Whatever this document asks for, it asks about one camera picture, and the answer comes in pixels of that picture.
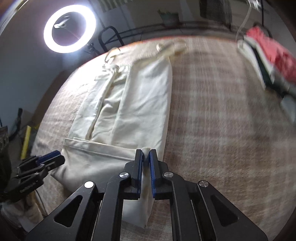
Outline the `yellow stick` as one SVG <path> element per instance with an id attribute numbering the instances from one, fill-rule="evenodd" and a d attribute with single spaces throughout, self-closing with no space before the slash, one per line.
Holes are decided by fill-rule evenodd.
<path id="1" fill-rule="evenodd" d="M 31 127 L 27 126 L 25 138 L 23 141 L 23 147 L 22 147 L 22 151 L 21 151 L 21 160 L 24 160 L 27 156 L 27 151 L 28 151 L 29 142 L 30 142 L 30 136 L 31 136 Z"/>

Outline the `potted plant green pot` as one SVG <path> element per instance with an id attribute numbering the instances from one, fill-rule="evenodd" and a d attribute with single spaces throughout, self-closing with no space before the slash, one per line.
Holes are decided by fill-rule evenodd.
<path id="1" fill-rule="evenodd" d="M 175 27 L 180 24 L 178 12 L 171 13 L 169 11 L 165 12 L 159 9 L 158 14 L 161 17 L 165 27 Z"/>

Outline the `phone holder clamp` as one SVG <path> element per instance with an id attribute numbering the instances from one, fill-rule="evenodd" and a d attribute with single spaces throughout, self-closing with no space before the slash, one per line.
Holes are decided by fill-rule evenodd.
<path id="1" fill-rule="evenodd" d="M 55 29 L 65 28 L 65 27 L 66 27 L 66 23 L 67 23 L 68 20 L 69 20 L 69 19 L 64 19 L 64 20 L 62 20 L 61 22 L 56 23 L 56 24 L 54 25 L 54 28 L 55 28 Z"/>

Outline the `pink folded garment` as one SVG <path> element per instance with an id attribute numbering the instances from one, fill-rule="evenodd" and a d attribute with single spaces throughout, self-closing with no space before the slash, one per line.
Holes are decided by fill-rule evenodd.
<path id="1" fill-rule="evenodd" d="M 250 28 L 245 36 L 259 44 L 267 62 L 274 66 L 288 82 L 295 84 L 295 57 L 288 49 L 267 37 L 257 26 Z"/>

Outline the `black metal clothes rack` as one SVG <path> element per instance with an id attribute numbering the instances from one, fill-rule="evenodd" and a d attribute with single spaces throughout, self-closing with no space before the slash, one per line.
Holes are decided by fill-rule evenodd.
<path id="1" fill-rule="evenodd" d="M 101 30 L 98 34 L 98 41 L 104 52 L 107 52 L 107 45 L 113 42 L 119 42 L 121 46 L 124 46 L 125 43 L 123 39 L 131 38 L 137 35 L 141 37 L 144 34 L 150 34 L 155 32 L 162 31 L 170 31 L 170 30 L 195 30 L 195 31 L 203 31 L 203 30 L 213 30 L 214 32 L 226 32 L 226 33 L 236 33 L 239 27 L 231 24 L 229 27 L 219 23 L 209 23 L 203 21 L 183 21 L 175 26 L 167 26 L 165 24 L 153 24 L 147 25 L 143 27 L 133 28 L 130 30 L 125 30 L 119 32 L 115 27 L 108 26 Z"/>

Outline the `stack of folded clothes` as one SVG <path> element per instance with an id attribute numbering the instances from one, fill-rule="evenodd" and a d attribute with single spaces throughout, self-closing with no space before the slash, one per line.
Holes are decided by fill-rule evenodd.
<path id="1" fill-rule="evenodd" d="M 288 82 L 274 66 L 268 63 L 259 44 L 245 35 L 237 41 L 239 53 L 252 64 L 263 89 L 270 88 L 281 97 L 281 108 L 295 124 L 295 84 Z"/>

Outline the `green striped white rug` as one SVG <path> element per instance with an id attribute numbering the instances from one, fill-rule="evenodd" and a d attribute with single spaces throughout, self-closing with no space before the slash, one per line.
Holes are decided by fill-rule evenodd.
<path id="1" fill-rule="evenodd" d="M 118 8 L 124 4 L 133 2 L 133 0 L 98 0 L 103 12 Z"/>

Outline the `white camisole top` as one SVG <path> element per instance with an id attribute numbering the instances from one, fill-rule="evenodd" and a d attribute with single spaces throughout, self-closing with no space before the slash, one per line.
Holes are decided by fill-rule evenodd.
<path id="1" fill-rule="evenodd" d="M 52 176 L 70 191 L 87 181 L 106 183 L 124 170 L 136 151 L 163 155 L 168 131 L 173 71 L 182 40 L 157 44 L 152 55 L 132 62 L 111 50 L 83 100 Z"/>

